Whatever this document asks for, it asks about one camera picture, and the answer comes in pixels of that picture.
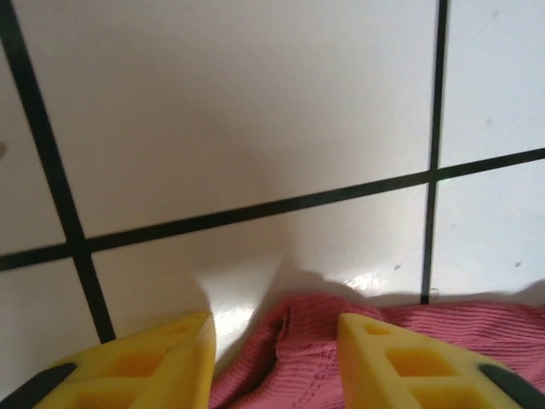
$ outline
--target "white tile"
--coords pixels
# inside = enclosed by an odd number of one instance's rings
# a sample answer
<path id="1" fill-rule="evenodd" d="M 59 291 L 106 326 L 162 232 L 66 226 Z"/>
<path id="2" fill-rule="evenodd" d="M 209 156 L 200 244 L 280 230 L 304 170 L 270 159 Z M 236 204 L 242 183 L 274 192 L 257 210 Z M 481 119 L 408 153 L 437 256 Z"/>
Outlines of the white tile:
<path id="1" fill-rule="evenodd" d="M 218 357 L 228 357 L 250 321 L 289 292 L 418 302 L 424 199 L 425 187 L 413 187 L 104 251 L 94 260 L 118 336 L 211 308 Z"/>
<path id="2" fill-rule="evenodd" d="M 545 147 L 545 3 L 451 3 L 441 165 Z"/>
<path id="3" fill-rule="evenodd" d="M 15 6 L 87 234 L 427 168 L 433 0 Z"/>
<path id="4" fill-rule="evenodd" d="M 543 175 L 540 161 L 439 184 L 433 298 L 545 304 Z"/>
<path id="5" fill-rule="evenodd" d="M 65 241 L 3 52 L 0 52 L 0 209 L 0 254 Z"/>
<path id="6" fill-rule="evenodd" d="M 70 261 L 1 273 L 0 294 L 0 400 L 56 360 L 99 343 Z"/>

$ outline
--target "pink fabric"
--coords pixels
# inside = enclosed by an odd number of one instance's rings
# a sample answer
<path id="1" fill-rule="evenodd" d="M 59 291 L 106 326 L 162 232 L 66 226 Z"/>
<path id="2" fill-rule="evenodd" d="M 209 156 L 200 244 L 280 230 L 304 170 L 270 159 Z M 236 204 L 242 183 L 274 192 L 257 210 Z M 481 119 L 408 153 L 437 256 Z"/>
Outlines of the pink fabric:
<path id="1" fill-rule="evenodd" d="M 545 308 L 465 302 L 378 309 L 340 297 L 295 296 L 267 315 L 214 382 L 210 408 L 343 408 L 335 341 L 340 313 L 368 315 L 489 355 L 545 390 Z"/>

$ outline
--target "rectangular cutout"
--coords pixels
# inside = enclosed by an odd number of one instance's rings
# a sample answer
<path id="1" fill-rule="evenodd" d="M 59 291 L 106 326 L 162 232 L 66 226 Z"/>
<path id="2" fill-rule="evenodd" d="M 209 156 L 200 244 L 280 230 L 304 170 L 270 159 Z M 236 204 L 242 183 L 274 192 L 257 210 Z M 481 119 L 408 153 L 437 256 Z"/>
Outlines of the rectangular cutout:
<path id="1" fill-rule="evenodd" d="M 85 392 L 77 399 L 74 409 L 129 409 L 135 399 L 135 392 L 122 389 L 110 393 Z"/>
<path id="2" fill-rule="evenodd" d="M 163 353 L 133 352 L 114 359 L 102 377 L 150 377 L 163 361 Z"/>
<path id="3" fill-rule="evenodd" d="M 364 324 L 364 330 L 369 335 L 390 335 L 390 331 L 374 324 Z"/>
<path id="4" fill-rule="evenodd" d="M 470 386 L 440 385 L 411 389 L 422 409 L 494 409 Z"/>
<path id="5" fill-rule="evenodd" d="M 401 377 L 446 377 L 456 371 L 441 354 L 426 348 L 388 349 L 386 356 Z"/>

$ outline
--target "black grout line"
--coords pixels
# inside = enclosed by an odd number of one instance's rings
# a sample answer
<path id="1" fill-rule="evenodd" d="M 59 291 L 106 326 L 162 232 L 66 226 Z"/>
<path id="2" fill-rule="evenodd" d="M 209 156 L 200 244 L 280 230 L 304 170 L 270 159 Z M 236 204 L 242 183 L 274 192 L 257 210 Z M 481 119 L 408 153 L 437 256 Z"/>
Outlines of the black grout line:
<path id="1" fill-rule="evenodd" d="M 115 339 L 112 321 L 83 235 L 31 58 L 14 6 L 9 0 L 0 1 L 0 35 L 99 339 L 101 342 L 111 341 Z"/>
<path id="2" fill-rule="evenodd" d="M 455 164 L 453 166 L 439 168 L 436 172 L 435 179 L 437 181 L 443 181 L 454 177 L 474 175 L 475 173 L 489 170 L 507 168 L 508 166 L 515 166 L 516 164 L 527 164 L 542 159 L 545 159 L 545 147 L 490 159 L 482 159 L 468 164 Z"/>
<path id="3" fill-rule="evenodd" d="M 67 244 L 49 245 L 47 247 L 0 255 L 0 273 L 43 262 L 54 262 L 70 256 Z"/>
<path id="4" fill-rule="evenodd" d="M 264 204 L 256 204 L 234 210 L 225 210 L 204 216 L 190 217 L 144 228 L 135 228 L 119 233 L 109 233 L 89 238 L 89 248 L 93 252 L 104 251 L 125 245 L 135 245 L 151 240 L 164 239 L 179 234 L 217 228 L 228 224 L 247 222 L 249 220 L 280 215 L 290 211 L 308 209 L 320 205 L 341 202 L 343 200 L 362 198 L 371 194 L 390 192 L 405 187 L 422 185 L 427 183 L 428 178 L 427 172 L 415 173 L 382 181 L 372 181 L 361 185 L 342 187 Z"/>
<path id="5" fill-rule="evenodd" d="M 449 13 L 448 0 L 439 0 L 437 17 L 437 37 L 435 50 L 435 74 L 433 85 L 433 115 L 429 170 L 432 180 L 427 185 L 426 230 L 424 232 L 424 257 L 422 261 L 422 288 L 420 303 L 429 303 L 429 289 L 432 279 L 433 230 L 435 224 L 435 205 L 437 202 L 437 169 L 441 142 L 441 117 L 443 112 L 443 86 L 445 84 L 446 33 Z"/>
<path id="6" fill-rule="evenodd" d="M 332 191 L 283 199 L 276 202 L 257 204 L 255 206 L 248 206 L 236 210 L 222 211 L 211 215 L 196 216 L 143 228 L 103 234 L 87 239 L 86 242 L 87 246 L 90 247 L 89 250 L 91 252 L 116 249 L 126 245 L 146 243 L 150 240 L 163 239 L 178 234 L 191 233 L 208 228 L 217 228 L 237 222 L 246 222 L 260 217 L 274 216 L 287 211 L 302 210 L 342 200 L 363 198 L 380 192 L 414 187 L 428 183 L 429 181 L 442 181 L 460 176 L 474 175 L 481 172 L 498 170 L 517 164 L 527 164 L 543 159 L 545 159 L 545 148 L 539 148 L 522 153 L 512 153 L 496 158 L 439 168 L 433 175 L 429 172 L 408 175 L 410 176 L 410 180 L 408 181 L 403 179 L 400 180 L 399 178 L 373 181 L 355 187 L 344 187 Z M 348 191 L 349 194 L 346 194 L 346 197 L 342 197 L 342 191 Z M 280 210 L 280 212 L 275 212 L 274 207 L 278 203 L 279 207 L 277 208 L 277 211 Z M 29 267 L 42 262 L 52 262 L 68 257 L 70 257 L 70 251 L 68 250 L 67 245 L 51 245 L 43 248 L 3 254 L 0 255 L 0 272 Z"/>

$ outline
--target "red knit fabric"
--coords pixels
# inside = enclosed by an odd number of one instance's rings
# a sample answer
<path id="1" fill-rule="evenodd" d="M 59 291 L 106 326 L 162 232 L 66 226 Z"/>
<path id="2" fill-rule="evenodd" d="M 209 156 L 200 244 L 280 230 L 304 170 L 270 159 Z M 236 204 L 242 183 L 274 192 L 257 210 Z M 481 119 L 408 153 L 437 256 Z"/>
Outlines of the red knit fabric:
<path id="1" fill-rule="evenodd" d="M 336 355 L 341 313 L 364 314 L 489 355 L 545 391 L 545 308 L 465 302 L 378 309 L 326 295 L 273 309 L 213 384 L 210 408 L 343 408 Z"/>

